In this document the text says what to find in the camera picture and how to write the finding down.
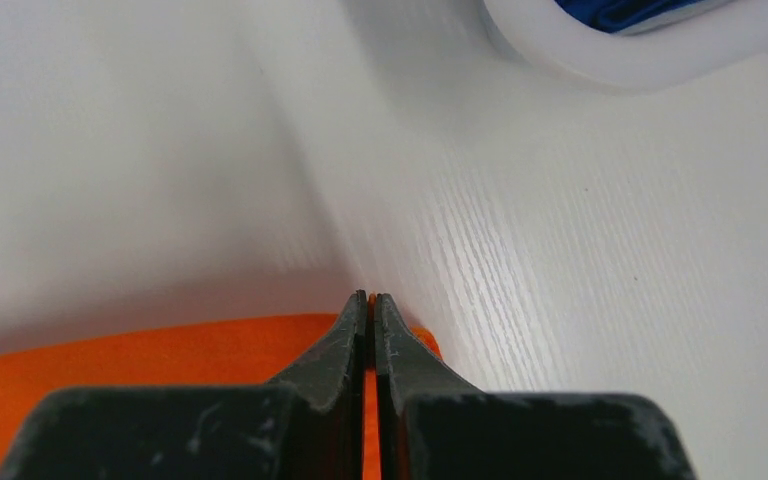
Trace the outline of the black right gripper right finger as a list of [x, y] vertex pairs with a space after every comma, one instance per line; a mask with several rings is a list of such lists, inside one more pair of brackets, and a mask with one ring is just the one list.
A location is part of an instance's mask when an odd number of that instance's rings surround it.
[[669, 417], [623, 393], [485, 392], [373, 301], [385, 479], [692, 479]]

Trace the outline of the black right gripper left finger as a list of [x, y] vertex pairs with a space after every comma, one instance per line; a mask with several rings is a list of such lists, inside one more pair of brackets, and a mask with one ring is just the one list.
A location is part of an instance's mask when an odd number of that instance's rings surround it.
[[358, 479], [368, 306], [261, 384], [74, 387], [21, 425], [0, 479]]

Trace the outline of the orange t shirt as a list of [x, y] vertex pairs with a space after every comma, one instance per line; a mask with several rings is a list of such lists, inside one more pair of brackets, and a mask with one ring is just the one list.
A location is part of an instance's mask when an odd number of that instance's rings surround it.
[[[381, 475], [373, 301], [367, 296], [363, 472]], [[340, 314], [145, 330], [0, 356], [0, 466], [24, 420], [74, 387], [261, 384], [315, 344]]]

